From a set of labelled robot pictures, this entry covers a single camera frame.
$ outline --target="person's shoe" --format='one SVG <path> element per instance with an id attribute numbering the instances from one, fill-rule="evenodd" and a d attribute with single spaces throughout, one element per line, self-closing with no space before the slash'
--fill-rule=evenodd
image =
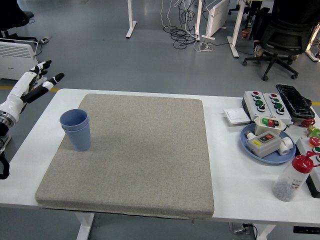
<path id="1" fill-rule="evenodd" d="M 297 60 L 299 57 L 299 55 L 292 55 L 292 56 L 289 56 L 289 59 L 291 59 L 292 61 L 295 61 Z"/>
<path id="2" fill-rule="evenodd" d="M 261 57 L 264 54 L 264 49 L 262 48 L 261 45 L 255 46 L 253 49 L 253 57 Z"/>

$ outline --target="yellow label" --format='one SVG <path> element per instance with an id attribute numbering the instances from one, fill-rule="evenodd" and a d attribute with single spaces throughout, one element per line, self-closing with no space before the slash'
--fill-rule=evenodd
<path id="1" fill-rule="evenodd" d="M 253 141 L 253 143 L 254 143 L 255 145 L 257 145 L 257 146 L 261 146 L 261 143 L 258 142 L 258 141 Z"/>

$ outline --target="white desk leg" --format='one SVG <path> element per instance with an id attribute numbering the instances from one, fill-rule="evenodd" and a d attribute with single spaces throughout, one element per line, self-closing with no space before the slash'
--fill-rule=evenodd
<path id="1" fill-rule="evenodd" d="M 267 236 L 275 228 L 276 225 L 254 224 L 258 229 L 256 240 L 267 240 Z"/>
<path id="2" fill-rule="evenodd" d="M 95 214 L 86 212 L 75 212 L 75 215 L 81 223 L 76 240 L 88 240 Z"/>
<path id="3" fill-rule="evenodd" d="M 197 42 L 200 41 L 200 34 L 199 34 L 199 26 L 200 26 L 200 19 L 201 19 L 201 11 L 202 11 L 202 0 L 199 0 L 198 4 L 198 14 L 196 16 L 196 24 L 194 25 L 195 27 L 195 34 L 198 36 L 197 37 Z"/>
<path id="4" fill-rule="evenodd" d="M 226 38 L 228 39 L 228 42 L 229 42 L 229 45 L 230 45 L 230 48 L 231 48 L 233 57 L 234 57 L 235 59 L 238 59 L 238 58 L 239 58 L 239 54 L 238 54 L 235 46 L 236 46 L 237 37 L 238 37 L 238 34 L 239 34 L 239 28 L 240 28 L 242 16 L 243 16 L 243 14 L 244 14 L 244 10 L 245 10 L 245 5 L 246 5 L 246 3 L 245 3 L 244 1 L 240 1 L 239 4 L 240 4 L 240 9 L 239 9 L 238 15 L 237 15 L 237 17 L 236 17 L 235 27 L 234 27 L 234 31 L 233 31 L 233 36 L 232 36 L 232 37 L 230 37 L 230 36 L 227 36 L 227 37 L 226 37 Z"/>
<path id="5" fill-rule="evenodd" d="M 127 39 L 131 38 L 131 34 L 134 31 L 135 26 L 137 24 L 137 21 L 133 21 L 133 18 L 132 18 L 132 3 L 131 3 L 131 0 L 128 0 L 128 11 L 129 11 L 129 31 L 125 36 Z"/>
<path id="6" fill-rule="evenodd" d="M 312 35 L 311 40 L 310 40 L 310 43 L 311 43 L 311 44 L 309 44 L 308 47 L 307 47 L 306 50 L 305 50 L 305 53 L 306 53 L 306 54 L 309 56 L 309 58 L 311 58 L 311 60 L 312 60 L 313 62 L 315 62 L 315 63 L 318 63 L 318 62 L 319 62 L 319 59 L 316 58 L 316 57 L 314 57 L 314 56 L 312 55 L 312 53 L 311 53 L 311 51 L 310 51 L 310 48 L 311 48 L 312 43 L 314 42 L 314 40 L 315 40 L 316 37 L 317 37 L 317 34 L 318 34 L 319 29 L 320 29 L 320 24 L 318 24 L 318 25 L 316 26 L 316 28 L 314 29 L 313 35 Z"/>

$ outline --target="control box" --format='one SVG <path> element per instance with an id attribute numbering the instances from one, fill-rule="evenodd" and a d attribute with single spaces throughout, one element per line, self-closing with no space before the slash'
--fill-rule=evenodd
<path id="1" fill-rule="evenodd" d="M 281 137 L 272 131 L 266 131 L 259 136 L 248 139 L 246 144 L 254 155 L 263 158 L 280 148 Z"/>
<path id="2" fill-rule="evenodd" d="M 315 152 L 309 145 L 309 137 L 300 137 L 296 142 L 296 147 L 301 155 L 306 155 L 307 151 Z M 313 161 L 314 165 L 320 163 L 320 158 L 318 156 L 311 156 L 310 159 Z M 320 199 L 320 166 L 312 169 L 305 182 L 312 197 Z"/>
<path id="3" fill-rule="evenodd" d="M 269 117 L 281 120 L 285 125 L 292 124 L 292 118 L 279 94 L 245 91 L 242 107 L 248 117 Z"/>
<path id="4" fill-rule="evenodd" d="M 258 116 L 272 117 L 262 92 L 245 91 L 242 107 L 252 121 L 254 121 Z"/>
<path id="5" fill-rule="evenodd" d="M 255 135 L 260 135 L 266 131 L 271 131 L 279 136 L 281 131 L 286 127 L 281 120 L 266 116 L 258 116 L 255 118 L 254 122 L 256 123 L 254 127 Z"/>
<path id="6" fill-rule="evenodd" d="M 275 93 L 263 93 L 263 96 L 272 117 L 282 120 L 285 125 L 291 125 L 291 116 L 280 95 Z"/>

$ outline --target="gray floor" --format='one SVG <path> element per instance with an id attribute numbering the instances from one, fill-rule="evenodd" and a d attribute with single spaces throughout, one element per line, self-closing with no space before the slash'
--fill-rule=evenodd
<path id="1" fill-rule="evenodd" d="M 125 38 L 129 28 L 125 0 L 18 2 L 23 10 L 34 13 L 35 22 L 10 32 L 39 39 L 52 37 L 37 59 L 52 60 L 48 77 L 65 73 L 64 79 L 56 86 L 60 89 L 243 97 L 248 90 L 274 93 L 276 84 L 282 83 L 296 87 L 313 102 L 320 102 L 320 63 L 313 63 L 306 54 L 292 65 L 299 72 L 297 79 L 292 80 L 290 73 L 274 66 L 268 74 L 269 81 L 264 82 L 261 78 L 267 64 L 248 63 L 242 66 L 248 55 L 239 53 L 240 58 L 234 59 L 228 45 L 214 46 L 211 52 L 196 52 L 192 44 L 183 50 L 174 49 L 174 41 L 163 31 L 161 1 L 133 1 L 133 18 L 137 25 L 131 39 Z M 236 3 L 231 0 L 230 7 L 234 8 Z M 165 0 L 162 14 L 165 23 L 168 22 L 169 5 L 170 1 Z M 211 42 L 227 42 L 227 36 L 232 36 L 236 15 L 236 12 L 228 15 L 227 29 L 220 29 L 215 34 L 216 40 Z M 169 17 L 171 24 L 178 26 L 176 7 L 171 8 Z M 201 21 L 200 34 L 204 34 L 206 20 L 202 17 Z M 240 51 L 246 53 L 252 52 L 252 46 L 252 41 L 241 38 L 236 44 Z M 10 92 L 3 87 L 12 87 L 15 83 L 13 80 L 0 80 L 0 103 Z M 8 160 L 12 159 L 54 94 L 49 92 L 28 105 L 17 125 L 10 129 L 12 140 L 5 151 Z M 320 114 L 320 107 L 313 107 Z M 75 239 L 78 229 L 79 223 L 72 212 L 0 208 L 0 240 Z M 99 214 L 89 239 L 236 240 L 248 239 L 246 237 L 229 233 L 228 224 L 221 222 L 195 221 L 192 225 L 189 220 Z M 268 239 L 313 240 L 319 237 L 294 234 L 292 226 L 279 225 Z"/>

